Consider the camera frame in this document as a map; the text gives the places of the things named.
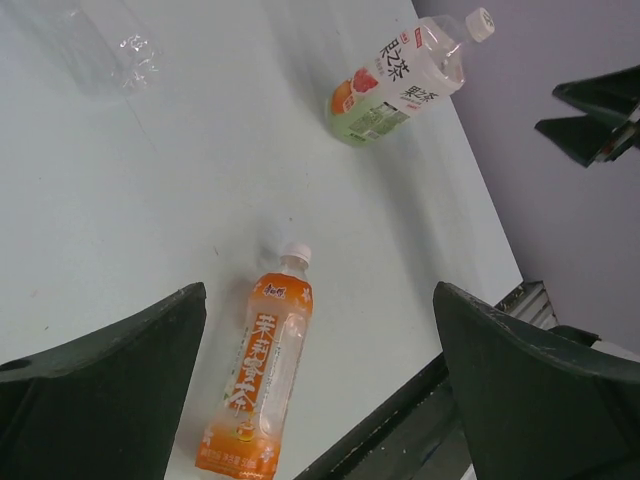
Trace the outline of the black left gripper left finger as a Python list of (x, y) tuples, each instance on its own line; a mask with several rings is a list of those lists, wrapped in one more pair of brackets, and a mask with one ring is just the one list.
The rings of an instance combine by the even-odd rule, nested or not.
[(206, 321), (203, 283), (1, 366), (4, 479), (161, 479)]

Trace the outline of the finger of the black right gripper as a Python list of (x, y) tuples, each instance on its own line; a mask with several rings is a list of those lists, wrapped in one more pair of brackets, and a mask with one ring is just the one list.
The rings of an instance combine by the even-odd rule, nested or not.
[(535, 129), (578, 165), (617, 160), (630, 149), (630, 123), (606, 124), (589, 115), (540, 120)]
[(557, 85), (552, 95), (603, 120), (639, 119), (639, 66)]

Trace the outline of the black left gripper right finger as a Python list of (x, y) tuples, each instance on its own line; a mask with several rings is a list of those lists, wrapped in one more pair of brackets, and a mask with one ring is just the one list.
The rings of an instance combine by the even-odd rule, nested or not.
[(639, 365), (440, 282), (433, 307), (479, 479), (636, 479)]

